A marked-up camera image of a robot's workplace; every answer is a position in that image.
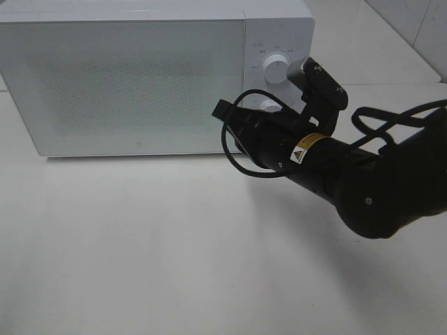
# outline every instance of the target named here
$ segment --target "yellow warning sticker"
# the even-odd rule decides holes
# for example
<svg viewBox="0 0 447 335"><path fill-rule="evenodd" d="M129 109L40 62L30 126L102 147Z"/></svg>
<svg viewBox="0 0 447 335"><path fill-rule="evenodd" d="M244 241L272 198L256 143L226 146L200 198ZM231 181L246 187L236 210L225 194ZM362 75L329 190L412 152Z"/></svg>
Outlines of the yellow warning sticker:
<svg viewBox="0 0 447 335"><path fill-rule="evenodd" d="M326 135L320 133L312 133L303 137L296 145L296 148L292 151L291 161L301 164L305 159L307 151L312 147L312 145L326 137Z"/></svg>

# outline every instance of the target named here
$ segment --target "white tile wall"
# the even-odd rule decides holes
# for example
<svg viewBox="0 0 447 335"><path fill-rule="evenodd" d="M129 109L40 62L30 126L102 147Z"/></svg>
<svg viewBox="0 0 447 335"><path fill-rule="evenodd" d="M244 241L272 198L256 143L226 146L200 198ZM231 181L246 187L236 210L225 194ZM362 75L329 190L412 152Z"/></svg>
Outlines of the white tile wall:
<svg viewBox="0 0 447 335"><path fill-rule="evenodd" d="M367 0L367 3L413 45L430 0Z"/></svg>
<svg viewBox="0 0 447 335"><path fill-rule="evenodd" d="M6 85L5 82L3 81L3 78L0 75L0 91L6 91Z"/></svg>
<svg viewBox="0 0 447 335"><path fill-rule="evenodd" d="M446 0L432 0L414 47L447 82Z"/></svg>

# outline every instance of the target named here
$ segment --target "black cable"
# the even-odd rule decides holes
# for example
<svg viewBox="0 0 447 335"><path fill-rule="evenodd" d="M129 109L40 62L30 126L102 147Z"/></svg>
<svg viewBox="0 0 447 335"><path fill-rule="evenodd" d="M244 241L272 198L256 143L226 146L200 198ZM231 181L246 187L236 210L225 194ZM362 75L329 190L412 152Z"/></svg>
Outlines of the black cable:
<svg viewBox="0 0 447 335"><path fill-rule="evenodd" d="M271 94L269 92L266 92L266 91L263 91L260 89L248 90L248 91L244 92L243 94L241 94L235 100L235 102L229 107L230 109L225 117L225 120L223 121L222 132L221 132L221 142L222 142L223 151L225 152L227 159L230 161L230 163L237 170L239 170L241 173L246 174L247 176L250 176L250 177L266 178L266 179L287 177L292 174L302 172L303 170L307 170L309 168L314 168L315 166L317 166L319 164L330 161L336 157L340 157L345 154L348 154L351 151L358 149L361 146L372 141L376 137L383 137L383 134L386 133L387 130L391 129L396 124L407 124L408 118L412 117L413 115L416 115L416 114L419 114L421 112L425 112L428 110L432 110L434 108L440 108L440 107L447 106L447 99L446 100L438 100L438 101L433 101L431 103L425 103L423 105L419 105L417 107L411 108L410 110L407 110L401 114L396 114L396 116L393 117L392 119L390 119L386 124L378 127L375 131L370 131L365 137L362 137L359 140L355 141L354 143L351 143L345 149L335 152L332 155L323 156L318 159L314 159L314 160L310 161L306 165L306 167L300 167L297 169L292 169L292 170L284 171L284 172L256 172L256 171L246 169L245 167L240 165L235 160L232 153L230 153L230 150L228 149L228 145L227 145L227 141L226 141L226 132L228 130L228 122L231 120L231 116L233 115L235 108L237 107L237 105L239 105L239 103L242 101L243 98L245 98L246 96L252 95L252 94L260 94L263 96L267 96L268 98L272 99L273 101L275 101L276 103L281 105L283 108L290 109L290 107L287 106L287 104L285 104L283 101L281 101L280 99L278 99L276 96L274 96L273 94Z"/></svg>

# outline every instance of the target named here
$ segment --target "microwave door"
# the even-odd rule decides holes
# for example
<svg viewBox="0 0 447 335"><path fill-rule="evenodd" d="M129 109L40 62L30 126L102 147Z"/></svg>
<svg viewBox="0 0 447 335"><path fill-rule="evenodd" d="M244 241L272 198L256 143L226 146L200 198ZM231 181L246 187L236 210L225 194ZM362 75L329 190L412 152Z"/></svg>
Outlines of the microwave door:
<svg viewBox="0 0 447 335"><path fill-rule="evenodd" d="M0 41L43 156L220 152L210 112L242 90L242 18L4 24Z"/></svg>

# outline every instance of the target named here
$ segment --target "microwave control panel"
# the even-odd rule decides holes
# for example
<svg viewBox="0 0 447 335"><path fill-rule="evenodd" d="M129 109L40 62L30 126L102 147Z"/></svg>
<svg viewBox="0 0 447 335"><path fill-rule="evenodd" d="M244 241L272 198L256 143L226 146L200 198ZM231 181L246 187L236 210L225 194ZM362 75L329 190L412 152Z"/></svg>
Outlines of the microwave control panel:
<svg viewBox="0 0 447 335"><path fill-rule="evenodd" d="M243 90L264 89L292 108L302 108L302 92L286 74L294 61L309 56L313 33L311 17L247 19ZM243 103L244 107L268 112L280 109L274 101L258 95L247 96Z"/></svg>

